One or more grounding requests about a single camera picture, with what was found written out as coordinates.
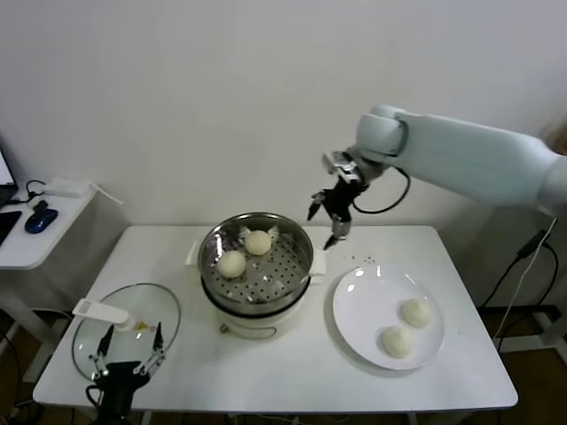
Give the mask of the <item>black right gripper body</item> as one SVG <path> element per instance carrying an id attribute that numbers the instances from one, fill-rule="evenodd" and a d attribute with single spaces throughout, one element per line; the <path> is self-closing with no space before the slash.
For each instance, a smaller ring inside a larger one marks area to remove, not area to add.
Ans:
<path id="1" fill-rule="evenodd" d="M 332 221 L 351 221 L 350 206 L 367 189 L 367 185 L 358 181 L 347 182 L 338 178 L 332 189 L 325 190 L 326 213 Z"/>

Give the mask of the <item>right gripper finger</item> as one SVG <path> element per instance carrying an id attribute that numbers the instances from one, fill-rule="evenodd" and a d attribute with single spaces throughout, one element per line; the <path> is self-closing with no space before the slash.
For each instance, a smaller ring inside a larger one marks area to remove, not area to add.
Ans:
<path id="1" fill-rule="evenodd" d="M 322 208 L 327 216 L 331 218 L 332 210 L 330 209 L 332 200 L 332 190 L 322 189 L 312 195 L 312 203 L 308 208 L 307 220 L 312 220 Z"/>
<path id="2" fill-rule="evenodd" d="M 328 250 L 337 243 L 346 239 L 351 229 L 351 221 L 343 219 L 336 214 L 331 216 L 331 234 L 324 245 L 324 249 Z"/>

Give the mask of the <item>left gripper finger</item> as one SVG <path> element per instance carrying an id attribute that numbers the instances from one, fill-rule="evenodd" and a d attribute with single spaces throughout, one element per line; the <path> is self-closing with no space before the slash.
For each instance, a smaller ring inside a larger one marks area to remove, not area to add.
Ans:
<path id="1" fill-rule="evenodd" d="M 94 354 L 89 355 L 89 361 L 94 367 L 92 379 L 98 379 L 103 376 L 109 375 L 109 370 L 106 365 L 106 356 L 110 348 L 113 338 L 113 327 L 109 327 L 103 337 L 100 339 L 97 350 Z"/>
<path id="2" fill-rule="evenodd" d="M 161 323 L 158 324 L 151 348 L 150 357 L 135 368 L 138 375 L 154 375 L 166 358 Z"/>

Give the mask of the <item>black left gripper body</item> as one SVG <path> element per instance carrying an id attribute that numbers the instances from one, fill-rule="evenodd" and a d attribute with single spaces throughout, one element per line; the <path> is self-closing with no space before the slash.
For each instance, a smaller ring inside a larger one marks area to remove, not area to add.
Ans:
<path id="1" fill-rule="evenodd" d="M 135 393 L 144 387 L 151 375 L 141 366 L 140 361 L 111 363 L 107 375 L 100 375 L 90 386 L 97 391 L 99 399 L 90 395 L 90 403 L 96 410 L 94 424 L 129 424 Z"/>

